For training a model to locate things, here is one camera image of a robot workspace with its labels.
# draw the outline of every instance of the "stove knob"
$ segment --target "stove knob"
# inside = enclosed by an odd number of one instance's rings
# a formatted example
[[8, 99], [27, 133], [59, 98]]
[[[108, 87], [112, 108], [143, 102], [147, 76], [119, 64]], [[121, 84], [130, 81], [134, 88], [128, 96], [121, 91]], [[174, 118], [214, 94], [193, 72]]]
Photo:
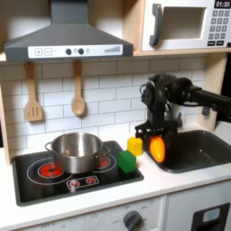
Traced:
[[141, 225], [142, 217], [137, 211], [131, 211], [125, 215], [123, 222], [127, 230], [135, 231], [135, 229]]
[[79, 54], [84, 54], [84, 50], [82, 48], [79, 49]]
[[66, 53], [67, 53], [68, 55], [71, 55], [71, 53], [72, 53], [71, 49], [66, 49]]

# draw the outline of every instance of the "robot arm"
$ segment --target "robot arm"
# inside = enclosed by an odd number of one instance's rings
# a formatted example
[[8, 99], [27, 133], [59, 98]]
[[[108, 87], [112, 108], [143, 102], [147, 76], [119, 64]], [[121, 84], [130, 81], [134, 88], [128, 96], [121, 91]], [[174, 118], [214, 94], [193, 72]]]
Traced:
[[156, 75], [142, 85], [142, 102], [147, 105], [147, 122], [136, 126], [136, 137], [143, 140], [151, 136], [177, 133], [177, 128], [182, 126], [180, 115], [178, 118], [166, 121], [166, 113], [169, 103], [180, 106], [205, 106], [212, 108], [231, 118], [231, 98], [210, 93], [196, 87], [189, 79], [180, 78], [168, 74]]

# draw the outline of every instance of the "microwave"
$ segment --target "microwave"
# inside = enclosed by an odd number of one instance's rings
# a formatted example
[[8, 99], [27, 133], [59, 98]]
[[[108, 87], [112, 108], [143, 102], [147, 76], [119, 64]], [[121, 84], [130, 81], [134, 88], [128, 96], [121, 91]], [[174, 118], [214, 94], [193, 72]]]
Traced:
[[142, 51], [231, 46], [231, 0], [145, 0]]

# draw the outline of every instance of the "oven handle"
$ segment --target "oven handle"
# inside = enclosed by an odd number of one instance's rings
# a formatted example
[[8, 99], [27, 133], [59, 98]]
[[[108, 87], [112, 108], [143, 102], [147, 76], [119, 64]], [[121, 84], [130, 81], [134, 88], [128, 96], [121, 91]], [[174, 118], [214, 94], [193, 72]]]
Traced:
[[150, 36], [150, 45], [158, 45], [162, 35], [162, 6], [160, 4], [152, 5], [152, 13], [155, 16], [154, 35]]

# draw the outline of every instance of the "digital clock display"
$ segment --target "digital clock display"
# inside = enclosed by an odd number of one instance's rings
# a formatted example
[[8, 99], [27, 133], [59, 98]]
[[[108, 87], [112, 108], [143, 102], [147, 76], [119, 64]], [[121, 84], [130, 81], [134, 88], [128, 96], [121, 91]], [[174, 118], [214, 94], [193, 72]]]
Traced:
[[214, 8], [215, 9], [230, 9], [231, 0], [216, 0]]

